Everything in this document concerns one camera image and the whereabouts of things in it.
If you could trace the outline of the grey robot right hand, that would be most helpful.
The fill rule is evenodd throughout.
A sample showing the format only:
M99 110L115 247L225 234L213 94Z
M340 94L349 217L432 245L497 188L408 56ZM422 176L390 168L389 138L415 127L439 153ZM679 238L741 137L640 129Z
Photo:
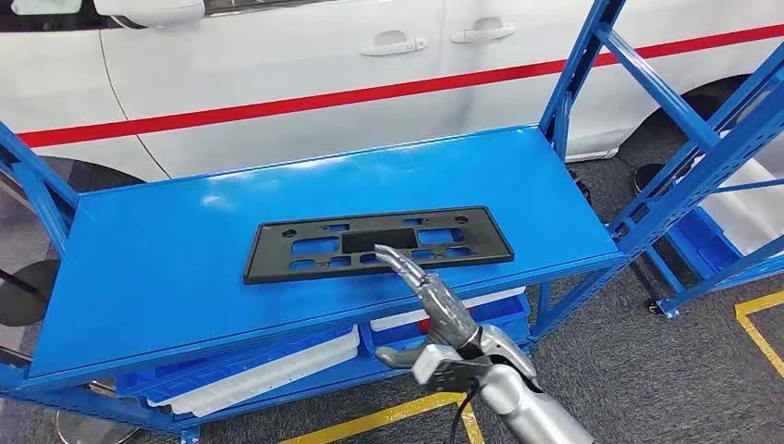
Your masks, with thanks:
M482 354L482 328L451 288L436 274L427 273L398 250L375 244L375 256L385 262L412 290L430 318L425 344L448 345L464 359Z

